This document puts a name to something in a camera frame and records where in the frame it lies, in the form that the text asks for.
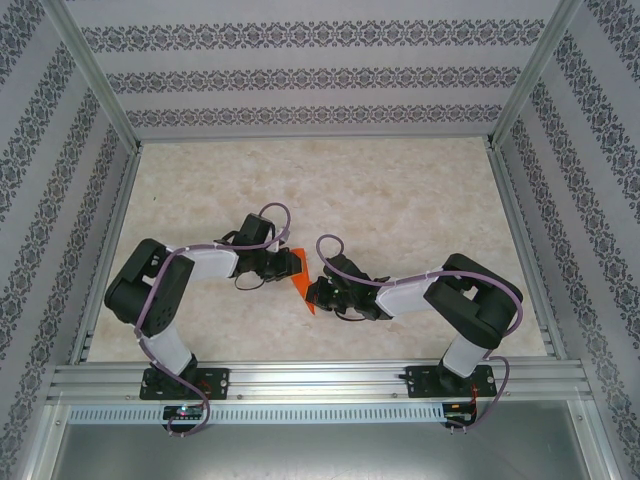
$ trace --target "enclosure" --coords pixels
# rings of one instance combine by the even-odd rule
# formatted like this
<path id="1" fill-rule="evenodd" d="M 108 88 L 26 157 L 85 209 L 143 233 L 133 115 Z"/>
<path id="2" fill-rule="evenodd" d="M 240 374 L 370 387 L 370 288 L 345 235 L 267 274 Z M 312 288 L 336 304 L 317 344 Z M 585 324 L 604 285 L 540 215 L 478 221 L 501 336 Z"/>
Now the enclosure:
<path id="1" fill-rule="evenodd" d="M 639 8 L 3 1 L 0 476 L 640 478 Z M 142 239 L 211 242 L 272 201 L 312 279 L 334 233 L 372 278 L 461 252 L 523 292 L 486 423 L 447 432 L 468 398 L 400 378 L 451 343 L 436 312 L 352 324 L 288 279 L 213 279 L 176 323 L 227 399 L 166 438 L 107 285 Z"/>

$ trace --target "metal base plate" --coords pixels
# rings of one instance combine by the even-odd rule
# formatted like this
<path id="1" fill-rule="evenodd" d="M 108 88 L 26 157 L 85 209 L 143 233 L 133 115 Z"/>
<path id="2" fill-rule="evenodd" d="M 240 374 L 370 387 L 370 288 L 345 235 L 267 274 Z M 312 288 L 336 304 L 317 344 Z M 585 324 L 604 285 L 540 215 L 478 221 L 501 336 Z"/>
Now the metal base plate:
<path id="1" fill-rule="evenodd" d="M 199 400 L 191 390 L 179 386 L 175 381 L 153 368 L 147 368 L 140 386 L 141 400 Z M 228 368 L 198 368 L 193 384 L 202 390 L 209 400 L 226 400 L 229 389 Z"/>
<path id="2" fill-rule="evenodd" d="M 452 391 L 440 382 L 436 365 L 415 365 L 405 368 L 409 398 L 471 397 L 475 385 L 477 396 L 495 397 L 496 384 L 489 365 L 478 365 L 469 378 L 462 380 L 459 389 Z"/>

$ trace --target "damask wallpaper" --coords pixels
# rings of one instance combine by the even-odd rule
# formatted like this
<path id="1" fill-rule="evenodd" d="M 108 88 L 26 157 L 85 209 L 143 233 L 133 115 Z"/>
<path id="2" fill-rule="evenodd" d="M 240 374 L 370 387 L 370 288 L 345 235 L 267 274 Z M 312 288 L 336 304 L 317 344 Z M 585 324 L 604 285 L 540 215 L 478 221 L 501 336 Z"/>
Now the damask wallpaper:
<path id="1" fill-rule="evenodd" d="M 69 360 L 127 164 L 34 0 L 0 1 L 0 479 Z"/>
<path id="2" fill-rule="evenodd" d="M 640 478 L 639 3 L 583 3 L 502 145 L 623 478 Z"/>
<path id="3" fill-rule="evenodd" d="M 487 134 L 557 0 L 70 1 L 142 139 Z"/>

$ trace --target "orange triangular block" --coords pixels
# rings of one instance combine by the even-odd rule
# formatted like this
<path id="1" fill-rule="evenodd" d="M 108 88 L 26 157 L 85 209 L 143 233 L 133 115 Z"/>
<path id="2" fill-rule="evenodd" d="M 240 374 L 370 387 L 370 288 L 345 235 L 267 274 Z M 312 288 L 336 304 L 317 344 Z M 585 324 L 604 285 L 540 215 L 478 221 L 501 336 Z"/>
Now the orange triangular block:
<path id="1" fill-rule="evenodd" d="M 298 289 L 298 293 L 302 295 L 302 298 L 305 299 L 307 296 L 307 289 L 309 285 L 311 285 L 311 280 L 309 280 L 309 269 L 307 268 L 307 256 L 304 253 L 304 248 L 294 248 L 291 250 L 302 262 L 302 272 L 297 275 L 293 275 L 291 280 L 293 280 L 293 284 Z M 311 310 L 311 313 L 316 314 L 316 307 L 313 303 L 309 303 L 305 300 L 307 307 Z"/>

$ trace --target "beige marble surface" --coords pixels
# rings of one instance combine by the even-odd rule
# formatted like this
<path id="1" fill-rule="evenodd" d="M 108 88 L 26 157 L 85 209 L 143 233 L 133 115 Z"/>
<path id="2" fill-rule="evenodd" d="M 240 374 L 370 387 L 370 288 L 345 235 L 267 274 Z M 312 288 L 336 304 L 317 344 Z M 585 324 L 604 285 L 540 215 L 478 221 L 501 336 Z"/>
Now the beige marble surface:
<path id="1" fill-rule="evenodd" d="M 461 252 L 526 292 L 480 138 L 145 146 L 112 275 L 143 238 L 207 242 L 270 201 L 291 208 L 289 246 L 307 250 L 312 279 L 315 240 L 330 232 L 372 277 L 420 273 Z M 268 216 L 284 222 L 277 209 Z M 336 250 L 328 241 L 326 253 Z M 498 351 L 545 355 L 526 293 L 524 311 Z M 192 282 L 176 321 L 200 360 L 439 358 L 455 335 L 433 311 L 355 324 L 312 316 L 288 279 L 252 292 L 228 279 Z M 131 327 L 103 307 L 89 361 L 144 359 Z"/>

